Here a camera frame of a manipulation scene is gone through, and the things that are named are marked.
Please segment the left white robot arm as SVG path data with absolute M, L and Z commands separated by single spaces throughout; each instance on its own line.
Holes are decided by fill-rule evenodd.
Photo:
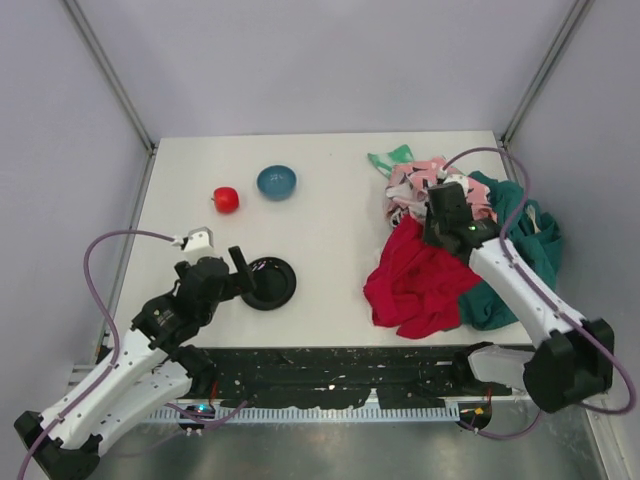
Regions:
M 209 392 L 215 368 L 190 341 L 220 303 L 255 288 L 242 250 L 232 261 L 209 246 L 186 250 L 174 287 L 147 301 L 113 350 L 61 400 L 26 411 L 14 428 L 50 479 L 86 479 L 112 445 L 148 414 L 185 394 Z

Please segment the pink patterned cloth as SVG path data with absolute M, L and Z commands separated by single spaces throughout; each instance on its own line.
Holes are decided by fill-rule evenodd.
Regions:
M 442 157 L 435 157 L 427 161 L 399 164 L 393 168 L 385 189 L 386 217 L 392 228 L 396 228 L 407 215 L 420 224 L 425 222 L 427 190 L 438 184 L 439 172 L 444 165 L 445 160 Z M 497 220 L 497 214 L 489 202 L 490 189 L 486 185 L 462 174 L 454 167 L 446 171 L 442 180 L 462 186 L 474 219 Z

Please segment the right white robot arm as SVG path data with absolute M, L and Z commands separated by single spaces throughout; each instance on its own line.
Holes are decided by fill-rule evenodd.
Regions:
M 489 342 L 469 347 L 461 369 L 485 383 L 518 389 L 546 413 L 585 401 L 613 381 L 614 334 L 562 301 L 518 254 L 492 219 L 476 219 L 463 187 L 429 189 L 424 241 L 467 265 L 500 297 L 528 334 L 529 351 Z

